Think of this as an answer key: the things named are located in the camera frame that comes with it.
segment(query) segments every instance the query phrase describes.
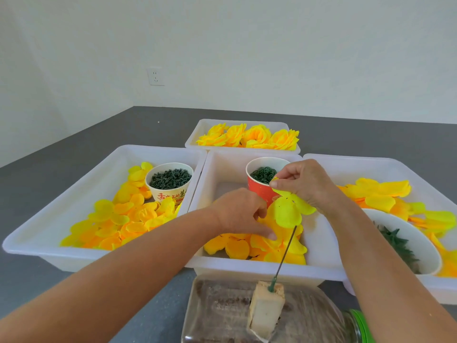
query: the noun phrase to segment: green lid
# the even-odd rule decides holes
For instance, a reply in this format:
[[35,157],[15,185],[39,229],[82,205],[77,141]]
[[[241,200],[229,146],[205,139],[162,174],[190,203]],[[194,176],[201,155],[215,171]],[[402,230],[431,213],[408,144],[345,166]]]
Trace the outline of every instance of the green lid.
[[376,343],[373,336],[371,335],[370,329],[368,328],[368,323],[365,320],[365,316],[361,311],[356,311],[355,309],[349,310],[352,316],[356,319],[357,325],[359,326],[360,335],[362,337],[363,343]]

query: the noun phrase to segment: wall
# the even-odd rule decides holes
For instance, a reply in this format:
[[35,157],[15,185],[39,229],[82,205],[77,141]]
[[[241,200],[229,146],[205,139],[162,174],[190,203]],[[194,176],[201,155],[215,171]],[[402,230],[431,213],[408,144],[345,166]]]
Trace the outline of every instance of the wall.
[[9,2],[71,132],[133,105],[457,123],[457,0]]
[[0,0],[0,167],[70,133],[5,0]]

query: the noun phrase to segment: gray table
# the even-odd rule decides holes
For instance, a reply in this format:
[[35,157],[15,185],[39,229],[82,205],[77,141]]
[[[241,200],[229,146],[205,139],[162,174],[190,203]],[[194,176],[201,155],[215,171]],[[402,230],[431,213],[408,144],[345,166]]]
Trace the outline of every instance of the gray table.
[[[183,147],[198,120],[283,121],[300,130],[302,155],[397,159],[457,202],[457,125],[367,121],[234,111],[132,107],[0,169],[0,241],[123,144]],[[0,317],[70,273],[38,257],[0,252]],[[178,342],[192,280],[182,270],[113,339]],[[339,282],[321,288],[341,309],[358,308]],[[457,318],[457,306],[445,306]]]

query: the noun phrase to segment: electrical outlet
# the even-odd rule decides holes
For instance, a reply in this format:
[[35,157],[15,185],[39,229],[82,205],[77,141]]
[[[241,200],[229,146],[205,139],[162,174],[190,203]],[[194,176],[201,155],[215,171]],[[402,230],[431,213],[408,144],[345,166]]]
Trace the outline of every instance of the electrical outlet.
[[150,86],[164,86],[163,70],[161,67],[148,68]]

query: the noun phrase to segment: small white tray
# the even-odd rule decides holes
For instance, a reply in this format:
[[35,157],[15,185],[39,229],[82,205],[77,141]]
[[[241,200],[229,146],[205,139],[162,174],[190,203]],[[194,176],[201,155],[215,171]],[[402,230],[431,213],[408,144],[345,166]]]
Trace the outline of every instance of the small white tray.
[[[224,193],[247,186],[246,165],[262,156],[276,156],[290,162],[302,160],[300,155],[275,150],[251,149],[251,151],[211,150],[208,153],[202,176],[195,190],[189,211],[207,207]],[[306,266],[284,264],[281,281],[308,285],[319,285],[324,280],[344,280],[338,245],[333,231],[323,215],[314,213],[303,216],[301,242],[308,248],[305,254]],[[263,278],[276,273],[278,264],[250,260],[229,259],[225,252],[209,256],[201,248],[186,267],[192,267],[197,274],[217,272],[242,272],[246,277],[255,275]]]
[[[239,152],[240,150],[242,151],[253,151],[255,149],[253,148],[233,148],[233,147],[213,147],[213,146],[204,146],[204,145],[197,145],[197,140],[200,136],[203,136],[204,134],[208,133],[209,129],[213,127],[214,125],[218,124],[224,124],[226,123],[227,126],[233,126],[233,125],[240,125],[241,123],[246,124],[246,129],[250,128],[251,126],[254,125],[259,125],[263,124],[267,128],[270,129],[271,134],[282,130],[286,129],[287,131],[289,130],[289,127],[286,123],[284,122],[277,122],[277,121],[248,121],[248,120],[219,120],[219,119],[201,119],[198,123],[197,126],[195,126],[194,131],[192,134],[189,136],[189,138],[186,141],[186,148],[192,148],[192,149],[206,149],[206,150],[216,150],[216,149],[228,149],[231,151],[237,151]],[[278,154],[278,152],[285,152],[285,153],[290,153],[290,154],[300,154],[300,147],[297,144],[297,147],[295,150],[273,150],[275,154]]]
[[[424,179],[400,161],[389,158],[364,158],[306,154],[304,159],[316,159],[337,185],[354,184],[361,177],[378,182],[409,180],[411,194],[403,199],[407,202],[424,202],[428,210],[445,210],[457,214],[457,205],[432,187]],[[457,249],[457,227],[441,239],[448,250]],[[418,275],[431,294],[443,304],[457,305],[457,278]]]
[[73,224],[86,219],[96,201],[112,200],[120,185],[127,181],[130,167],[142,161],[154,166],[167,162],[191,166],[194,175],[182,201],[179,212],[182,215],[189,209],[206,156],[207,152],[202,149],[123,145],[13,231],[3,241],[3,249],[11,254],[39,256],[63,271],[76,272],[108,252],[59,247],[60,241],[70,233]]

